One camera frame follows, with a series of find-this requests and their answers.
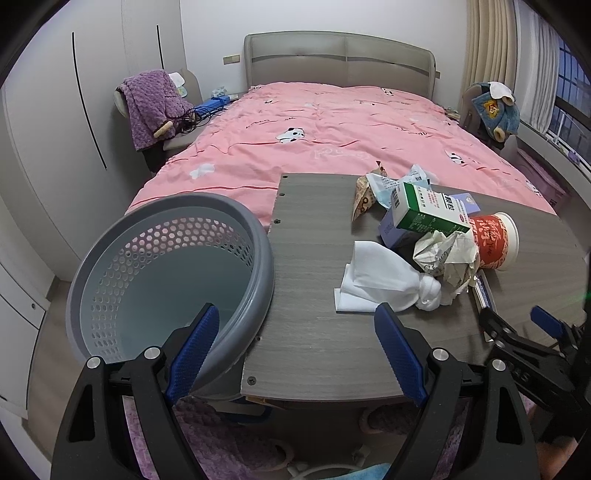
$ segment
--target white wall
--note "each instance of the white wall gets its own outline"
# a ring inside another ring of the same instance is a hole
[[[466,0],[181,0],[187,67],[199,80],[203,98],[224,85],[246,90],[243,58],[224,65],[222,57],[243,53],[244,37],[282,30],[328,30],[389,38],[431,50],[441,78],[434,101],[457,107],[466,57]]]

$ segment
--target gray headboard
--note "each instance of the gray headboard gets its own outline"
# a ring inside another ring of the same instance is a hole
[[[248,86],[273,82],[372,85],[431,99],[435,57],[423,48],[352,33],[290,31],[247,35]]]

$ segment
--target wardrobe door handle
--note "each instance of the wardrobe door handle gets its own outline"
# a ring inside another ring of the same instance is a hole
[[[86,117],[86,123],[88,123],[88,129],[90,130],[90,134],[92,135],[92,140],[95,143],[96,151],[99,154],[100,161],[103,162],[103,166],[106,170],[107,164],[105,163],[105,159],[103,158],[103,154],[100,152],[99,143],[96,141],[95,132],[92,129],[92,125],[90,124],[90,118],[88,117],[88,111],[86,110],[86,104],[84,103],[84,96],[82,95],[82,86],[80,85],[80,76],[78,75],[78,63],[76,61],[76,39],[74,37],[74,32],[72,32],[72,58],[74,60],[74,71],[76,72],[76,83],[78,84],[78,93],[80,95],[80,101],[82,102],[82,108],[84,109],[84,116]]]

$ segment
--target paper cup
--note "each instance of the paper cup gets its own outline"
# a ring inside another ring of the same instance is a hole
[[[474,240],[480,252],[480,267],[507,270],[517,258],[519,234],[506,213],[470,218]]]

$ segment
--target green and white box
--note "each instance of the green and white box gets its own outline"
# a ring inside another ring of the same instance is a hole
[[[466,208],[461,200],[429,189],[400,182],[392,191],[394,225],[419,233],[444,235],[470,231]]]

